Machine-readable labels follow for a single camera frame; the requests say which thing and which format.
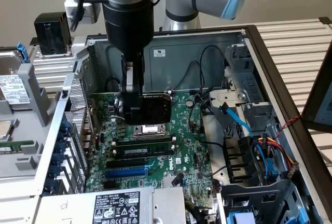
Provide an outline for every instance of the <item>capacitor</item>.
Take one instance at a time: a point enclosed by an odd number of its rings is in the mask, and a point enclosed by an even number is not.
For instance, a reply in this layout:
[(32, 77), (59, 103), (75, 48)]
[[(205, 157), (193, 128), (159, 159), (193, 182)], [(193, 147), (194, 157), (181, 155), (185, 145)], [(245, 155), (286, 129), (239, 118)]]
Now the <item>capacitor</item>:
[(207, 195), (210, 195), (211, 194), (211, 187), (207, 187), (206, 190), (208, 192)]
[(191, 99), (186, 100), (186, 107), (187, 108), (192, 108), (193, 107), (193, 101)]
[(118, 107), (118, 105), (119, 105), (119, 99), (116, 98), (116, 99), (114, 100), (114, 106)]

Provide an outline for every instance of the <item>black box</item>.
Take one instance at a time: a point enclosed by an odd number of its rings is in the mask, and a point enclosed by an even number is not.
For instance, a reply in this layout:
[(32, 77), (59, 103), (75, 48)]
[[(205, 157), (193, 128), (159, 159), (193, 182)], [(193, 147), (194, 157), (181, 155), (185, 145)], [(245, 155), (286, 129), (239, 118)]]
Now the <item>black box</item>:
[(42, 55), (67, 53), (71, 35), (65, 12), (42, 13), (34, 25)]

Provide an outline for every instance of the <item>robotic arm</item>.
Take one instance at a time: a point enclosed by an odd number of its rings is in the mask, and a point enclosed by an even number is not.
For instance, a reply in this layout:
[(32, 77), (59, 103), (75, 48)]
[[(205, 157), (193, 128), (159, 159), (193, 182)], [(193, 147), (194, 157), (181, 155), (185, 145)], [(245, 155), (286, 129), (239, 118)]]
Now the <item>robotic arm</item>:
[[(109, 42), (122, 52), (122, 85), (124, 117), (128, 124), (157, 124), (169, 122), (170, 99), (163, 95), (143, 96), (144, 57), (154, 32), (152, 0), (74, 0), (77, 8), (68, 12), (73, 26), (90, 14), (85, 5), (102, 3)], [(243, 0), (166, 0), (164, 30), (192, 29), (199, 24), (198, 12), (234, 19)]]

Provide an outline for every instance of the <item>black pcie slot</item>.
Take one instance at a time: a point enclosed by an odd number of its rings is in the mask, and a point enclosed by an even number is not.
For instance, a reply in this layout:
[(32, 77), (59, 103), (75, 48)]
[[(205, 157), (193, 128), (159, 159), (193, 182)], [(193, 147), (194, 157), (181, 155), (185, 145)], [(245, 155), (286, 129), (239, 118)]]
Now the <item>black pcie slot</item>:
[(164, 152), (152, 152), (152, 153), (140, 153), (140, 154), (131, 154), (131, 155), (117, 155), (116, 159), (132, 159), (132, 158), (149, 158), (157, 156), (169, 156), (174, 155), (174, 151), (164, 151)]
[(172, 141), (172, 139), (169, 137), (155, 138), (155, 139), (140, 139), (140, 140), (134, 140), (134, 141), (117, 142), (117, 147), (129, 146), (129, 145), (170, 143), (171, 141)]
[(144, 166), (145, 159), (133, 159), (133, 160), (113, 160), (106, 162), (106, 167), (108, 169), (122, 168), (122, 167), (134, 167), (134, 166)]

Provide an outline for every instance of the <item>green circuit board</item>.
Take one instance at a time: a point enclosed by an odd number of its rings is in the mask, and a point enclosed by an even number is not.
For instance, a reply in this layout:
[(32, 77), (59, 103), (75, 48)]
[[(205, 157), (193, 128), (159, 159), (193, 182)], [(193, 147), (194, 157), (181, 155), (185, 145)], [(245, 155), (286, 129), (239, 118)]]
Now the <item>green circuit board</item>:
[[(114, 137), (119, 142), (130, 141), (133, 133), (132, 126), (123, 126), (121, 120), (116, 123), (111, 122), (108, 113), (109, 102), (114, 100), (112, 93), (93, 94), (91, 96), (96, 104), (97, 116), (101, 129), (99, 136), (103, 133), (104, 143), (100, 143), (99, 150), (95, 149), (95, 144), (90, 145), (89, 150), (89, 176), (86, 184), (86, 192), (104, 191), (105, 172), (107, 161), (114, 158), (111, 154), (112, 140)], [(115, 189), (128, 189), (137, 187), (163, 188), (169, 187), (171, 180), (179, 173), (184, 174), (184, 195), (186, 199), (194, 201), (197, 206), (212, 206), (215, 189), (210, 177), (203, 177), (194, 163), (193, 157), (196, 154), (200, 162), (207, 152), (207, 146), (196, 141), (189, 129), (188, 117), (190, 109), (186, 107), (188, 99), (193, 100), (194, 96), (188, 93), (179, 93), (172, 98), (172, 117), (171, 122), (166, 124), (166, 130), (169, 134), (175, 133), (176, 144), (173, 155), (147, 157), (145, 162), (151, 165), (147, 176), (118, 177), (115, 178)], [(191, 120), (199, 130), (201, 125), (201, 114), (199, 106), (193, 110)], [(196, 134), (195, 137), (205, 140), (204, 134)], [(205, 160), (202, 170), (206, 173), (211, 172), (211, 165)]]

